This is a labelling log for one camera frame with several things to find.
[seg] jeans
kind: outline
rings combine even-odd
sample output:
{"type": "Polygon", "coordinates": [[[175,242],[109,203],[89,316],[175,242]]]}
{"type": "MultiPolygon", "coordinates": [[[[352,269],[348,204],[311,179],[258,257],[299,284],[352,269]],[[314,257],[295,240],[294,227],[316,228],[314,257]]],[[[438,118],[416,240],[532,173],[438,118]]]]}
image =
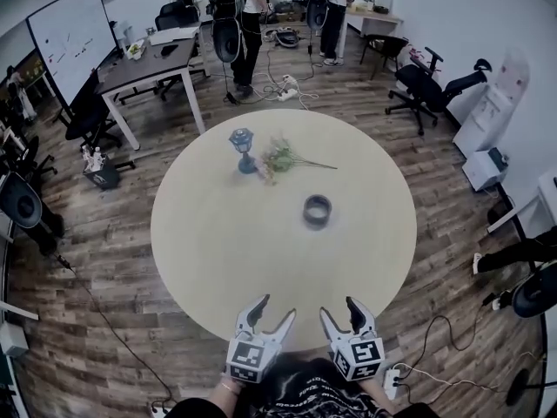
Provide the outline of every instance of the jeans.
{"type": "Polygon", "coordinates": [[[242,28],[244,34],[245,48],[247,49],[244,55],[244,46],[240,38],[240,51],[238,58],[231,63],[232,71],[234,72],[234,82],[240,85],[251,85],[253,79],[253,70],[258,61],[259,48],[263,42],[261,41],[261,28],[259,26],[259,14],[251,14],[248,12],[241,12],[238,16],[238,23],[242,28]]]}
{"type": "Polygon", "coordinates": [[[495,254],[486,254],[478,262],[478,272],[486,273],[517,261],[557,260],[557,226],[535,239],[526,239],[495,254]]]}
{"type": "Polygon", "coordinates": [[[339,42],[342,23],[345,21],[346,7],[335,3],[329,3],[329,12],[321,33],[321,52],[325,58],[337,58],[337,43],[339,42]]]}

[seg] beige table top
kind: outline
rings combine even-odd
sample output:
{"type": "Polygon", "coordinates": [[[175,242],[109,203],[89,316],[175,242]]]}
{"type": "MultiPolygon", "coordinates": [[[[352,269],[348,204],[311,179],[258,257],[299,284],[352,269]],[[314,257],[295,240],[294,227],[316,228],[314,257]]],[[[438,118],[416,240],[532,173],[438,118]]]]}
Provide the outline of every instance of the beige table top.
{"type": "Polygon", "coordinates": [[[349,124],[301,110],[248,113],[197,138],[164,176],[151,215],[158,271],[184,311],[229,340],[238,312],[268,293],[259,331],[298,310],[286,351],[327,344],[320,307],[348,329],[347,295],[380,314],[406,278],[416,233],[412,195],[387,153],[349,124]],[[243,175],[228,141],[243,127],[254,133],[254,157],[282,136],[297,154],[338,170],[295,167],[276,185],[243,175]],[[313,194],[332,202],[320,231],[302,219],[313,194]]]}
{"type": "Polygon", "coordinates": [[[347,16],[363,17],[369,20],[388,22],[390,24],[400,24],[402,22],[401,18],[398,18],[393,14],[379,14],[378,12],[373,12],[372,10],[356,10],[354,6],[346,8],[346,14],[347,16]]]}

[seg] blue glass lamp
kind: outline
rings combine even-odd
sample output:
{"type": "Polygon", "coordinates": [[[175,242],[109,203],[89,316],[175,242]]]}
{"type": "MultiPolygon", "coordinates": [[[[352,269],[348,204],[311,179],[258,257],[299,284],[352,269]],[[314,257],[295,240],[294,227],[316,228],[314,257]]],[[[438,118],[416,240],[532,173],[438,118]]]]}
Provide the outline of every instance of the blue glass lamp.
{"type": "Polygon", "coordinates": [[[236,150],[242,153],[238,169],[245,174],[257,171],[255,159],[248,154],[252,148],[252,139],[253,133],[248,129],[237,129],[229,138],[229,141],[234,144],[236,150]]]}

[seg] sneaker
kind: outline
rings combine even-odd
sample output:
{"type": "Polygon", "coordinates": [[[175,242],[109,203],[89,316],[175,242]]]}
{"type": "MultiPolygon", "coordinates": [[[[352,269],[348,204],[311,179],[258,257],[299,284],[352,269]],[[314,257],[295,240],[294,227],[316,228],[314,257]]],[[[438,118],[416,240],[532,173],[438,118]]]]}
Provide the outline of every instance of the sneaker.
{"type": "Polygon", "coordinates": [[[473,255],[473,263],[472,263],[472,270],[473,274],[476,275],[478,271],[478,263],[480,263],[482,255],[480,253],[476,253],[473,255]]]}
{"type": "Polygon", "coordinates": [[[327,66],[341,66],[344,65],[345,61],[344,59],[325,59],[323,61],[323,65],[327,65],[327,66]]]}
{"type": "Polygon", "coordinates": [[[253,94],[253,87],[251,85],[236,85],[240,99],[248,99],[253,94]]]}

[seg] whiteboard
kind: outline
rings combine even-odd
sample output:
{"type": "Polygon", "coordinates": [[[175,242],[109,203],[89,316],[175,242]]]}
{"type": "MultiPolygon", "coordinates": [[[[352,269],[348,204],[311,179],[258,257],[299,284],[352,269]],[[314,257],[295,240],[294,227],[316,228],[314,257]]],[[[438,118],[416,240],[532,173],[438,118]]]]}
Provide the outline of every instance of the whiteboard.
{"type": "Polygon", "coordinates": [[[27,17],[27,25],[67,105],[116,47],[103,0],[56,0],[27,17]]]}

